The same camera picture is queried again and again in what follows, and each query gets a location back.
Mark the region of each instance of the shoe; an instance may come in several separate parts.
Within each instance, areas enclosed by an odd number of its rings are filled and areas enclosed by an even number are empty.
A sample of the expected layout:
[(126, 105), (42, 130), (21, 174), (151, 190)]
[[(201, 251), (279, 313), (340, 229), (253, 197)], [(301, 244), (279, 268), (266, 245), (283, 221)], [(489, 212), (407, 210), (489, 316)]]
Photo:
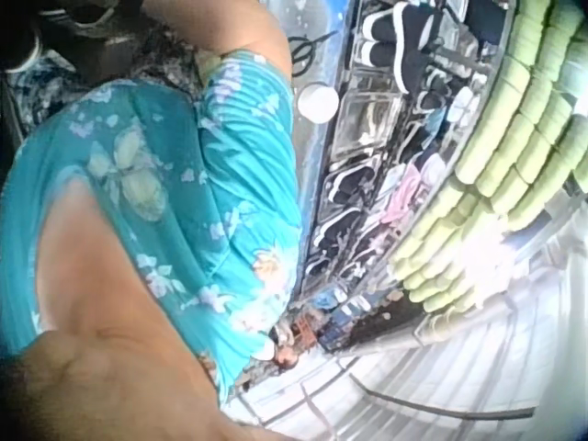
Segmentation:
[(32, 23), (21, 23), (19, 32), (0, 30), (0, 72), (17, 74), (29, 69), (40, 58), (42, 44), (39, 29)]
[(361, 210), (355, 207), (333, 216), (319, 227), (313, 241), (314, 246), (323, 249), (330, 248), (329, 245), (338, 245), (346, 238), (360, 216)]
[(349, 199), (363, 189), (363, 186), (376, 177), (376, 171), (370, 163), (355, 165), (337, 175), (328, 199), (338, 205), (345, 205)]
[(364, 38), (371, 41), (395, 43), (396, 32), (392, 20), (393, 8), (369, 14), (361, 26)]
[(437, 92), (432, 90), (423, 91), (416, 98), (416, 104), (413, 109), (415, 115), (429, 115), (435, 110), (444, 107), (446, 100)]
[(396, 46), (390, 43), (364, 41), (359, 49), (359, 62), (369, 67), (391, 67), (396, 56)]
[(401, 91), (410, 94), (415, 90), (414, 83), (420, 83), (428, 64), (420, 50), (434, 36), (437, 15), (431, 6), (399, 2), (394, 6), (392, 16), (396, 32), (394, 77)]
[(306, 276), (316, 277), (326, 271), (330, 264), (331, 259), (321, 254), (318, 258), (308, 263), (304, 272)]

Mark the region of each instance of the woman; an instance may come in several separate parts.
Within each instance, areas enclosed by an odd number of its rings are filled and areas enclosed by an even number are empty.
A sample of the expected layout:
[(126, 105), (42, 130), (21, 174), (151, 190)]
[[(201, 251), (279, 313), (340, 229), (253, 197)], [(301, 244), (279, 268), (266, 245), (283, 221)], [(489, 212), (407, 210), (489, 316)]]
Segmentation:
[[(0, 213), (2, 336), (19, 354), (51, 331), (21, 368), (28, 381), (40, 375), (67, 421), (84, 426), (84, 409), (106, 417), (85, 408), (92, 393), (68, 388), (122, 390), (127, 400), (140, 382), (138, 409), (176, 407), (179, 394), (212, 415), (201, 424), (232, 430), (214, 407), (266, 346), (298, 259), (288, 42), (255, 0), (145, 0), (142, 9), (223, 61), (198, 102), (117, 81), (28, 137)], [(163, 431), (180, 424), (147, 421), (152, 410), (104, 412)], [(139, 439), (120, 430), (116, 439)]]

